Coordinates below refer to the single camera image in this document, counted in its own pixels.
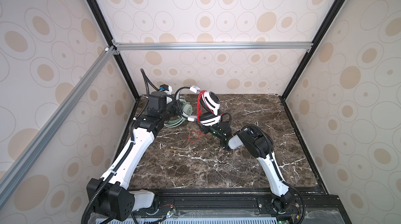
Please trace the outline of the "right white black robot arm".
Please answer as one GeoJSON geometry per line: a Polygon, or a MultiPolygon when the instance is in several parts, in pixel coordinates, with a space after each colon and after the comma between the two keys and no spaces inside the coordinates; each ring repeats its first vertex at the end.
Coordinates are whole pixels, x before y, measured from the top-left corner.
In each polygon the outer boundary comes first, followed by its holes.
{"type": "Polygon", "coordinates": [[[306,211],[304,201],[298,190],[285,181],[275,158],[273,140],[269,135],[255,124],[246,125],[235,133],[231,132],[228,122],[210,126],[198,123],[198,126],[202,133],[210,133],[218,137],[225,150],[244,146],[251,156],[259,161],[270,185],[271,206],[277,214],[285,214],[294,206],[296,200],[294,194],[297,193],[303,210],[300,210],[298,216],[293,218],[293,223],[302,223],[306,211]]]}

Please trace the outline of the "white black red-cabled headphones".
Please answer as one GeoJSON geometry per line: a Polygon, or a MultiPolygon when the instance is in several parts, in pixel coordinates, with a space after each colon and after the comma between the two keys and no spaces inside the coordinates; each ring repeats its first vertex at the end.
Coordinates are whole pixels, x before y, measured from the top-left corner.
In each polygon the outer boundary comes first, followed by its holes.
{"type": "Polygon", "coordinates": [[[212,126],[219,122],[228,122],[232,123],[232,116],[230,113],[222,112],[220,109],[220,99],[218,96],[212,92],[207,90],[200,90],[200,88],[196,86],[191,87],[181,87],[179,88],[174,98],[179,100],[179,96],[182,90],[188,89],[197,94],[197,101],[196,101],[196,115],[191,115],[188,117],[188,121],[195,122],[199,127],[199,134],[212,137],[211,134],[204,134],[201,132],[200,126],[212,126]]]}

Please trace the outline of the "mint green wired headphones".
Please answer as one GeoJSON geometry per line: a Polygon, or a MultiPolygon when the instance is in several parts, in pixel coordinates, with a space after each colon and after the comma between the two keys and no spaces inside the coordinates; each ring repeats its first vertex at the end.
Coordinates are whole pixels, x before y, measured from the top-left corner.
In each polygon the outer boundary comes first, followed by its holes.
{"type": "Polygon", "coordinates": [[[168,120],[164,123],[165,127],[168,128],[174,128],[174,127],[178,127],[179,125],[181,125],[182,123],[184,123],[189,116],[192,115],[193,113],[193,107],[191,106],[191,104],[189,102],[187,102],[184,98],[184,96],[179,96],[179,103],[180,103],[180,110],[181,110],[181,114],[178,115],[176,117],[176,119],[173,120],[168,120]]]}

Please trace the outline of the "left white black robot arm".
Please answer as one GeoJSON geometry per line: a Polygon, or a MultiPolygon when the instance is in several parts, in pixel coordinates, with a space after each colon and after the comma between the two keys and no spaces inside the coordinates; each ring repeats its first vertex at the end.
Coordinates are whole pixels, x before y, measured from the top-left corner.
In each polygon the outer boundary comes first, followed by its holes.
{"type": "Polygon", "coordinates": [[[146,149],[155,140],[165,122],[182,115],[179,99],[172,99],[166,93],[167,85],[147,92],[147,101],[138,117],[128,129],[130,139],[117,159],[100,179],[91,179],[87,184],[89,203],[81,223],[89,223],[92,213],[106,216],[106,222],[124,221],[132,212],[147,209],[156,213],[159,208],[158,196],[153,191],[128,190],[132,175],[146,149]]]}

